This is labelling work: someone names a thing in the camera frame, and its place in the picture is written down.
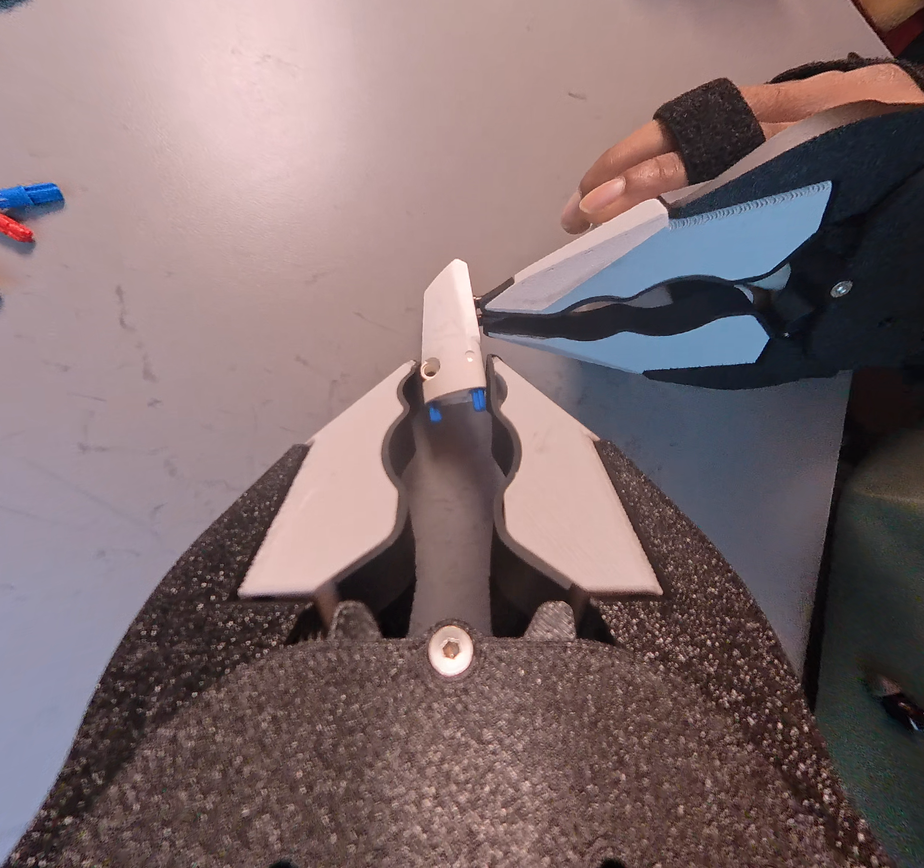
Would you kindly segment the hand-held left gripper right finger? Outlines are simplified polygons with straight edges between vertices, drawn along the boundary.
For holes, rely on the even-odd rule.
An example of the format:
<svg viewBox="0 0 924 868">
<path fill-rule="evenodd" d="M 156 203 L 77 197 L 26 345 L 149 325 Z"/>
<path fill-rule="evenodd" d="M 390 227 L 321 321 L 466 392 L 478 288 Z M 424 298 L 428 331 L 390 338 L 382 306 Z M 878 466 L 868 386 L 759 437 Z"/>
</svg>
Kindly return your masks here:
<svg viewBox="0 0 924 868">
<path fill-rule="evenodd" d="M 491 355 L 493 631 L 525 631 L 541 605 L 564 602 L 580 631 L 603 626 L 597 602 L 664 591 L 601 455 L 601 440 Z"/>
</svg>

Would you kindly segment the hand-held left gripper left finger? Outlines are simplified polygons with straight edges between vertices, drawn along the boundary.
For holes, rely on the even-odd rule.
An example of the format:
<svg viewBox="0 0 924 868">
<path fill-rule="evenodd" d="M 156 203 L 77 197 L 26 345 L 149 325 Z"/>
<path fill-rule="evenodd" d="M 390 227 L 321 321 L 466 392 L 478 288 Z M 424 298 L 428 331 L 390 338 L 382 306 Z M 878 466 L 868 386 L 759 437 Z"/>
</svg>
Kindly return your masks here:
<svg viewBox="0 0 924 868">
<path fill-rule="evenodd" d="M 416 564 L 402 477 L 419 400 L 419 364 L 409 361 L 308 442 L 239 598 L 311 599 L 325 624 L 356 600 L 384 631 L 408 629 Z"/>
</svg>

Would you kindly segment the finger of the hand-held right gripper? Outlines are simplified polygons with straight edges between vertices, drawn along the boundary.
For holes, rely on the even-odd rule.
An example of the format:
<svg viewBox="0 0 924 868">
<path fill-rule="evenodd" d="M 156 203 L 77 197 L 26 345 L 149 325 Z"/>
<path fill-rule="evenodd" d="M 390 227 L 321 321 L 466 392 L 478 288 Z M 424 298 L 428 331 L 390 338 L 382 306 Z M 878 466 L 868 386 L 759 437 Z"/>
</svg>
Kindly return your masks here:
<svg viewBox="0 0 924 868">
<path fill-rule="evenodd" d="M 820 182 L 693 217 L 670 218 L 662 202 L 643 202 L 514 274 L 510 286 L 483 297 L 482 312 L 548 315 L 680 279 L 763 278 L 818 230 L 832 187 Z"/>
<path fill-rule="evenodd" d="M 770 341 L 737 287 L 658 287 L 631 300 L 601 297 L 556 313 L 484 307 L 482 328 L 496 339 L 635 374 L 749 365 Z"/>
</svg>

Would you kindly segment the white lego panel piece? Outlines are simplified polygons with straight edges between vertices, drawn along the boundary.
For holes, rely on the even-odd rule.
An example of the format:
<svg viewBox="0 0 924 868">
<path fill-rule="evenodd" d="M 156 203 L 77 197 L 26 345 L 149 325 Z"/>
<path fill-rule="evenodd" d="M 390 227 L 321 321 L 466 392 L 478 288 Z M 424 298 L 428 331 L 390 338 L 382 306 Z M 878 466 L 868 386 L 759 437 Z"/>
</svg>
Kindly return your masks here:
<svg viewBox="0 0 924 868">
<path fill-rule="evenodd" d="M 487 388 L 468 264 L 450 262 L 423 294 L 422 398 L 441 410 Z"/>
</svg>

